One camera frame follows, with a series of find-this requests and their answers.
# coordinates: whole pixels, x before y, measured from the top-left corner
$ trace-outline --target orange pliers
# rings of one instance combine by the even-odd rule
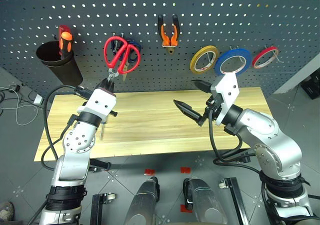
[[[176,14],[172,15],[172,21],[173,21],[173,36],[170,39],[165,33],[164,16],[162,14],[158,15],[158,32],[162,39],[162,47],[166,48],[169,54],[173,54],[175,51],[175,47],[178,46],[178,38],[180,34],[179,20]]]

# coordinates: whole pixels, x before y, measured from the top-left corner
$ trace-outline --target wooden table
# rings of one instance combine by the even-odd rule
[[[201,115],[210,94],[200,90],[124,92],[116,94],[114,111],[117,117],[109,116],[104,126],[103,139],[100,128],[91,158],[117,157],[142,154],[162,154],[212,150],[208,122],[202,127],[183,115],[175,106],[173,99],[192,106]],[[53,101],[48,126],[52,140],[59,138],[71,114],[85,100],[75,95],[57,95]],[[260,87],[240,89],[236,105],[270,114],[269,107]],[[213,126],[218,149],[231,149],[238,144],[235,136],[223,131],[224,126]],[[43,130],[34,161],[40,161],[48,146],[46,132]],[[57,154],[63,154],[62,141],[55,145]],[[51,150],[45,161],[54,160]]]

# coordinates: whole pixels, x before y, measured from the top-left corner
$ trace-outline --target pegboard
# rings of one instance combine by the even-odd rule
[[[191,73],[190,60],[200,48],[214,45],[224,53],[239,46],[254,57],[264,46],[274,45],[284,63],[275,60],[262,69],[250,66],[238,76],[240,87],[261,86],[267,97],[320,52],[319,4],[319,0],[1,0],[0,65],[44,96],[61,82],[35,52],[64,24],[74,36],[83,86],[92,89],[108,76],[104,42],[123,32],[142,44],[142,60],[125,82],[121,76],[115,79],[116,92],[188,90],[195,89],[193,79],[213,82],[217,77],[213,69]],[[164,14],[165,30],[172,31],[173,13],[181,32],[178,47],[169,55],[161,47],[157,17]]]

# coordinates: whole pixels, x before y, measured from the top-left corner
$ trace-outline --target red handle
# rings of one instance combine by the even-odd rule
[[[128,61],[128,58],[130,56],[130,53],[131,53],[131,50],[134,50],[136,52],[136,63],[135,65],[133,66],[133,68],[127,70],[127,71],[124,71],[124,67],[126,65],[126,62]],[[126,47],[126,51],[125,51],[125,54],[124,54],[124,57],[122,59],[122,62],[120,64],[120,67],[118,69],[118,72],[119,74],[128,74],[128,73],[131,73],[132,71],[134,71],[138,66],[139,66],[139,63],[140,63],[140,60],[141,60],[141,55],[140,55],[140,52],[139,52],[139,49],[133,45],[133,44],[129,44],[127,47]]]
[[[112,61],[108,62],[108,57],[107,57],[108,45],[113,40],[121,41],[121,42],[123,42],[123,45],[120,47],[119,51],[115,54],[115,56],[112,59]],[[127,41],[125,39],[123,39],[122,37],[120,37],[120,36],[112,36],[112,37],[108,38],[108,40],[105,42],[104,48],[103,48],[104,60],[105,60],[105,63],[106,63],[108,68],[113,69],[116,66],[121,54],[123,54],[125,52],[125,50],[127,49],[127,46],[128,46]],[[126,61],[127,61],[126,59],[122,59],[122,62],[120,64],[120,68],[122,68],[122,69],[124,68],[124,66],[126,64]]]

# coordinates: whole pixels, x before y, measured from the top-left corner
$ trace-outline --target red tape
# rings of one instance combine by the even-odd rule
[[[189,174],[191,173],[191,168],[187,166],[180,167],[180,173],[182,174]]]
[[[144,170],[144,175],[147,175],[147,176],[154,176],[156,174],[156,170],[154,169],[146,169]]]
[[[189,214],[192,214],[192,210],[186,209],[186,207],[185,207],[184,204],[181,204],[181,205],[180,205],[180,212],[181,212],[181,213],[189,213]]]

